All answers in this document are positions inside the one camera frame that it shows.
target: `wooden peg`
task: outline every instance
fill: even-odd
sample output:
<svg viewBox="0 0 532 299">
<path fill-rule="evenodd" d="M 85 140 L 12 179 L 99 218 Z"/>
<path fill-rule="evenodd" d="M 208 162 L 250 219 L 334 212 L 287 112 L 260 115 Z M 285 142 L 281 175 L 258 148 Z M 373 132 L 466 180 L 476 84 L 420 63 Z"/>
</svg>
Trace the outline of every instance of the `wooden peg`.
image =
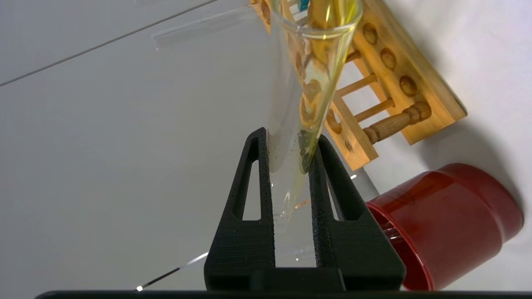
<svg viewBox="0 0 532 299">
<path fill-rule="evenodd" d="M 430 106 L 425 102 L 417 102 L 403 110 L 402 113 L 378 121 L 364 129 L 371 144 L 382 141 L 393 134 L 429 118 L 432 114 Z"/>
<path fill-rule="evenodd" d="M 371 75 L 365 77 L 364 79 L 358 80 L 355 83 L 349 84 L 346 87 L 337 90 L 336 94 L 339 97 L 343 97 L 345 95 L 348 95 L 348 94 L 350 94 L 352 92 L 355 92 L 355 91 L 359 90 L 360 88 L 362 88 L 364 86 L 370 85 L 373 82 L 377 82 L 377 76 L 375 76 L 375 74 L 371 74 Z"/>
<path fill-rule="evenodd" d="M 379 114 L 380 112 L 390 108 L 390 107 L 393 107 L 395 104 L 394 104 L 394 100 L 389 97 L 386 101 L 384 102 L 381 102 L 380 104 L 378 105 L 375 105 L 367 110 L 364 110 L 362 112 L 360 112 L 359 114 L 355 115 L 355 120 L 357 122 L 361 122 L 363 120 L 366 120 L 374 115 L 377 115 Z"/>
<path fill-rule="evenodd" d="M 345 59 L 345 63 L 351 62 L 351 61 L 353 61 L 355 59 L 359 59 L 359 58 L 360 58 L 360 51 L 355 50 L 353 53 L 351 53 L 351 54 L 349 54 L 347 56 L 347 58 Z"/>
</svg>

